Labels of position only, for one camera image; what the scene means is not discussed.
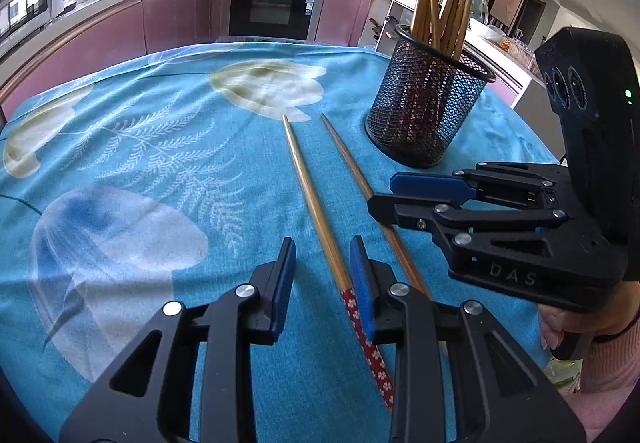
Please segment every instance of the camera lens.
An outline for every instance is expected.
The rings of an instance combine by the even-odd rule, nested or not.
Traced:
[[[575,68],[569,68],[569,87],[571,87],[571,94],[574,96],[575,103],[584,110],[587,107],[587,94],[584,90],[582,78]]]
[[[564,81],[564,76],[558,68],[554,70],[554,92],[558,100],[562,102],[564,108],[569,108],[569,92]]]
[[[551,81],[551,78],[549,78],[549,75],[545,73],[545,86],[546,86],[546,92],[548,92],[549,97],[552,100],[556,99],[556,89],[554,87],[554,83]]]

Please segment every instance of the oven door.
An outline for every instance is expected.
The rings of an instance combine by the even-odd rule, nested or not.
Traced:
[[[306,41],[315,0],[231,0],[229,36]]]

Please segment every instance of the black wristband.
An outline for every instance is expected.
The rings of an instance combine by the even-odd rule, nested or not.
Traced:
[[[604,344],[606,342],[611,342],[613,340],[615,340],[618,337],[621,337],[622,335],[624,335],[628,330],[630,330],[633,326],[635,326],[638,323],[638,320],[640,320],[640,307],[638,307],[638,312],[636,313],[636,316],[634,317],[633,320],[631,320],[631,323],[624,328],[622,331],[620,331],[620,333],[616,334],[616,335],[600,335],[599,337],[593,337],[593,341],[598,343],[598,344]]]

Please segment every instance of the basket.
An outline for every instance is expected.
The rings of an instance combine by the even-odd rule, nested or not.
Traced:
[[[399,36],[376,100],[367,136],[386,156],[412,168],[437,165],[495,73],[468,51],[460,61],[409,35]]]

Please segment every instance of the human hand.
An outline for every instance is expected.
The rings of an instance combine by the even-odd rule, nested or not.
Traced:
[[[622,282],[604,308],[589,314],[562,311],[551,306],[538,306],[542,347],[556,349],[564,332],[616,335],[631,324],[640,307],[640,283]]]

